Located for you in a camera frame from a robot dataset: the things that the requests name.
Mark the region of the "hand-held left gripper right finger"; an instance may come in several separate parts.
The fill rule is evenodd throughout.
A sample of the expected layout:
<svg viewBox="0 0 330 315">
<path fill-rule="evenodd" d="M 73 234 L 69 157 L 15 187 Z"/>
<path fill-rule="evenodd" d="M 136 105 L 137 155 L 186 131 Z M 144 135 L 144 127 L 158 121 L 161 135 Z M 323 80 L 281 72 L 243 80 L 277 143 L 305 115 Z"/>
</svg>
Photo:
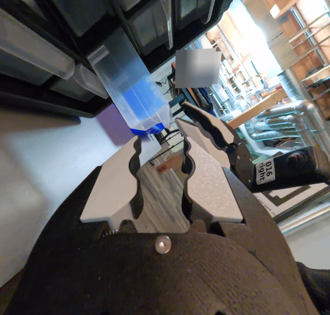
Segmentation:
<svg viewBox="0 0 330 315">
<path fill-rule="evenodd" d="M 224 167 L 191 137 L 188 143 L 187 159 L 192 162 L 192 171 L 184 184 L 184 214 L 191 222 L 202 220 L 205 224 L 214 222 L 241 223 L 243 215 Z"/>
</svg>

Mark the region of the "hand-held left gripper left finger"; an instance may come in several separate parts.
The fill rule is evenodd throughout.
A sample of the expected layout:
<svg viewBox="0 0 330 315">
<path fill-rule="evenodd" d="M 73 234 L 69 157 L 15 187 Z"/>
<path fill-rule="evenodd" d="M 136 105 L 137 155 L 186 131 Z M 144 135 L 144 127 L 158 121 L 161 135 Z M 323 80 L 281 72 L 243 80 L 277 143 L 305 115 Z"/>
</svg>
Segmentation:
<svg viewBox="0 0 330 315">
<path fill-rule="evenodd" d="M 119 230 L 122 221 L 140 217 L 144 205 L 137 176 L 141 151 L 141 137 L 135 136 L 103 163 L 80 215 L 82 223 L 106 221 L 111 230 Z"/>
</svg>

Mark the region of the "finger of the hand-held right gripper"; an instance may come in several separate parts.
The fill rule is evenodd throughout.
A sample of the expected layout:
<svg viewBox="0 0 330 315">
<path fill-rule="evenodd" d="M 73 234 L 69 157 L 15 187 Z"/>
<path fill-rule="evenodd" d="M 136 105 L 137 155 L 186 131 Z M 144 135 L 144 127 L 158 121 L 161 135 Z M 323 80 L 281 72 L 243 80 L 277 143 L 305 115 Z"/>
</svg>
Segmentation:
<svg viewBox="0 0 330 315">
<path fill-rule="evenodd" d="M 229 148 L 233 151 L 238 147 L 237 134 L 225 122 L 189 102 L 184 102 L 181 107 L 194 125 L 219 149 Z"/>
<path fill-rule="evenodd" d="M 184 119 L 178 118 L 175 120 L 175 123 L 183 137 L 190 137 L 219 164 L 230 169 L 230 162 L 226 152 L 221 150 L 214 141 L 208 137 L 211 136 L 209 133 L 205 132 L 203 128 L 200 129 L 194 123 L 188 122 Z"/>
</svg>

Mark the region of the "clear plastic drawer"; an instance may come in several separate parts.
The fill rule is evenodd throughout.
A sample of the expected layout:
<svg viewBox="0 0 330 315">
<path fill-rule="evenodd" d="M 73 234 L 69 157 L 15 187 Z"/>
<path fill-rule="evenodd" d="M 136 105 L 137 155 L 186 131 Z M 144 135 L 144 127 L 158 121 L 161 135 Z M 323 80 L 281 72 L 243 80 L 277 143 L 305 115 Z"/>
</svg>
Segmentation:
<svg viewBox="0 0 330 315">
<path fill-rule="evenodd" d="M 114 47 L 109 48 L 105 44 L 101 45 L 87 59 L 120 114 L 125 107 L 124 93 L 136 83 L 144 81 L 162 93 L 138 53 L 130 44 L 119 46 L 116 49 Z M 165 123 L 165 128 L 169 127 L 173 122 L 170 106 L 169 115 L 170 118 Z"/>
</svg>

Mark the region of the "black drawer cabinet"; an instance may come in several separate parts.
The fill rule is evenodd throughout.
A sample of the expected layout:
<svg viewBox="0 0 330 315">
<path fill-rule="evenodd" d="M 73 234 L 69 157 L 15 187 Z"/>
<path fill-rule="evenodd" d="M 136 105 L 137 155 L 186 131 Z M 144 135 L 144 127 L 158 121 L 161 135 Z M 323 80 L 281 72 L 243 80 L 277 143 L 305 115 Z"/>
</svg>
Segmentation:
<svg viewBox="0 0 330 315">
<path fill-rule="evenodd" d="M 216 15 L 213 16 L 210 24 L 205 26 L 206 30 L 198 33 L 195 38 L 190 38 L 188 43 L 180 49 L 186 47 L 193 40 L 215 26 L 228 10 L 231 2 L 232 0 L 217 0 L 217 10 L 213 11 Z M 122 27 L 117 27 L 109 36 L 106 36 L 105 40 L 100 45 L 97 45 L 96 49 L 104 44 L 109 48 L 114 47 L 115 49 L 128 44 L 133 46 Z M 149 70 L 148 68 L 147 70 L 151 74 L 163 64 L 154 70 Z M 113 101 L 110 95 L 107 99 L 96 98 L 95 95 L 84 92 L 74 82 L 73 78 L 69 80 L 57 78 L 47 71 L 1 51 L 1 106 L 28 108 L 33 111 L 48 111 L 61 115 L 92 118 L 111 104 L 113 104 Z"/>
</svg>

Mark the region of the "grey desk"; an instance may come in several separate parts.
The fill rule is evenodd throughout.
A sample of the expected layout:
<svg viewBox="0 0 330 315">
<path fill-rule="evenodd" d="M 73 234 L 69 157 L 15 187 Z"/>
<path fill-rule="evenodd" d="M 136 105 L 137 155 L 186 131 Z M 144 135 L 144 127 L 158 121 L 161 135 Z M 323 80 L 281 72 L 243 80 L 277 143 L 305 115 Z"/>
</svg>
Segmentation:
<svg viewBox="0 0 330 315">
<path fill-rule="evenodd" d="M 1 108 L 1 286 L 62 202 L 133 137 L 115 105 L 92 119 Z"/>
</svg>

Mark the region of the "black white marker sheet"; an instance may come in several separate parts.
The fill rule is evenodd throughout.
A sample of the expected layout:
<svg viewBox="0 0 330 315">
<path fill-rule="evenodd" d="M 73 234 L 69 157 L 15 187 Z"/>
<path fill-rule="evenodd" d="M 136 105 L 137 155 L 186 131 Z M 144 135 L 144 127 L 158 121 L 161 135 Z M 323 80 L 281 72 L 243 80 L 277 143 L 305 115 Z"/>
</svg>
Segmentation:
<svg viewBox="0 0 330 315">
<path fill-rule="evenodd" d="M 311 196 L 325 191 L 327 187 L 328 185 L 319 183 L 314 185 L 254 193 L 254 196 L 266 208 L 271 217 L 276 217 L 277 215 L 282 214 L 307 200 Z"/>
</svg>

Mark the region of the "blue jacket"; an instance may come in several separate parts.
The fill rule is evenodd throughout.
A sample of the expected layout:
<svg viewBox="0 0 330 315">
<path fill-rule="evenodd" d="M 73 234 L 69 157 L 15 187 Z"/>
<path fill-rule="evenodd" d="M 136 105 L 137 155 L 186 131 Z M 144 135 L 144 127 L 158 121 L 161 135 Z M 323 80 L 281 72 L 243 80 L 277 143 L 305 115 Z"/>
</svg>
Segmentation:
<svg viewBox="0 0 330 315">
<path fill-rule="evenodd" d="M 205 87 L 199 87 L 197 88 L 201 96 L 203 97 L 204 101 L 206 102 L 206 105 L 203 105 L 203 110 L 208 112 L 209 114 L 216 116 L 215 112 L 213 110 L 213 103 L 209 97 L 208 92 L 206 91 Z"/>
</svg>

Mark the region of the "small cardboard box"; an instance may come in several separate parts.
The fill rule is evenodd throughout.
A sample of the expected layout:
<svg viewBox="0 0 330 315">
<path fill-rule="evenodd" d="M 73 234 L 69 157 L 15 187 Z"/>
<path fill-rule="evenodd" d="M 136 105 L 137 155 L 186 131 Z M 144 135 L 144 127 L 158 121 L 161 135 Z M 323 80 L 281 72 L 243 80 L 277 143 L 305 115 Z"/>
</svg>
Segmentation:
<svg viewBox="0 0 330 315">
<path fill-rule="evenodd" d="M 177 170 L 181 167 L 183 162 L 183 157 L 180 154 L 175 154 L 169 157 L 165 162 L 161 163 L 156 167 L 156 170 L 159 174 L 164 174 L 170 169 Z"/>
</svg>

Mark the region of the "wooden ceiling beams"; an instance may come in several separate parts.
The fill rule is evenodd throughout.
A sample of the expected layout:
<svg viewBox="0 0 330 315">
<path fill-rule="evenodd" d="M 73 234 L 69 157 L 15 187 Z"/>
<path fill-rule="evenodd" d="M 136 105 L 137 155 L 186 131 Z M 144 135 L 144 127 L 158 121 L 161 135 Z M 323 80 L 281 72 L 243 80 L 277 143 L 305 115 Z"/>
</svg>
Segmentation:
<svg viewBox="0 0 330 315">
<path fill-rule="evenodd" d="M 303 34 L 290 43 L 297 56 L 323 41 L 293 65 L 299 78 L 304 79 L 314 70 L 329 64 L 329 0 L 298 0 L 276 21 L 279 22 L 280 29 L 287 39 L 311 24 Z"/>
</svg>

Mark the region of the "set of clear cabinet drawers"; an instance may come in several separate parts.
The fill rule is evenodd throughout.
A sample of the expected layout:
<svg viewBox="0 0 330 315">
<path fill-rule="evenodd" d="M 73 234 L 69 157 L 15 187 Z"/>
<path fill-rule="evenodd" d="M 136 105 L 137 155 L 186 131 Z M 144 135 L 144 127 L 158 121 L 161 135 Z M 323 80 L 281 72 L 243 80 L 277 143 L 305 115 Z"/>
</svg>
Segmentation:
<svg viewBox="0 0 330 315">
<path fill-rule="evenodd" d="M 1 0 L 1 51 L 86 93 L 109 92 L 87 56 L 117 27 L 149 70 L 195 38 L 216 15 L 217 0 Z"/>
</svg>

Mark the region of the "wooden post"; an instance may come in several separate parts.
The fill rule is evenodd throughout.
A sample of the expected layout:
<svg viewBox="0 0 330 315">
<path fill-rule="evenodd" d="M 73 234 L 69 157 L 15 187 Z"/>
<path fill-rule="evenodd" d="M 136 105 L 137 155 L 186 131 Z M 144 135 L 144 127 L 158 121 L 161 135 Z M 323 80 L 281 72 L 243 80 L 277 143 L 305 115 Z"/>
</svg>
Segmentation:
<svg viewBox="0 0 330 315">
<path fill-rule="evenodd" d="M 277 104 L 278 102 L 282 101 L 287 97 L 287 93 L 280 89 L 277 92 L 267 96 L 262 101 L 258 102 L 254 106 L 248 108 L 246 111 L 229 121 L 227 124 L 233 128 L 236 129 L 242 124 L 245 124 L 250 119 L 256 117 L 258 114 L 262 113 L 263 111 L 269 109 L 273 105 Z"/>
</svg>

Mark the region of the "silver ventilation duct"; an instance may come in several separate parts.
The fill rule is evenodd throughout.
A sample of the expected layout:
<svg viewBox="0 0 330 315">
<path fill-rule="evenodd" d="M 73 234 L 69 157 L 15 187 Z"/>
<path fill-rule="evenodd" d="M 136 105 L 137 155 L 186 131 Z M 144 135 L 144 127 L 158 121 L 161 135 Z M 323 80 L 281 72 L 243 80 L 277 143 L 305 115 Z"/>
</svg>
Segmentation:
<svg viewBox="0 0 330 315">
<path fill-rule="evenodd" d="M 262 111 L 244 124 L 248 143 L 300 138 L 305 145 L 329 150 L 329 126 L 315 101 L 292 67 L 278 75 L 282 90 L 290 100 Z"/>
</svg>

